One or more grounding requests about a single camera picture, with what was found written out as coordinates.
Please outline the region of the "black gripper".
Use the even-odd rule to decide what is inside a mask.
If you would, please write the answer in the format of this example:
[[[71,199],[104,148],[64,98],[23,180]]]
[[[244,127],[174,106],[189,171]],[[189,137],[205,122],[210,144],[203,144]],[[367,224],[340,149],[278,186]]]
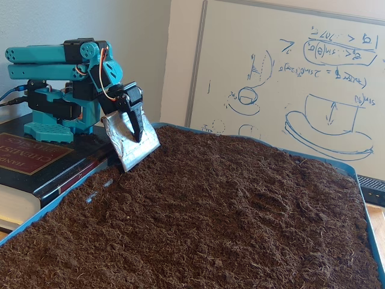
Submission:
[[[108,97],[104,93],[99,95],[102,111],[107,114],[101,121],[127,172],[156,150],[160,143],[142,110],[142,91],[136,82],[114,85],[106,93]]]

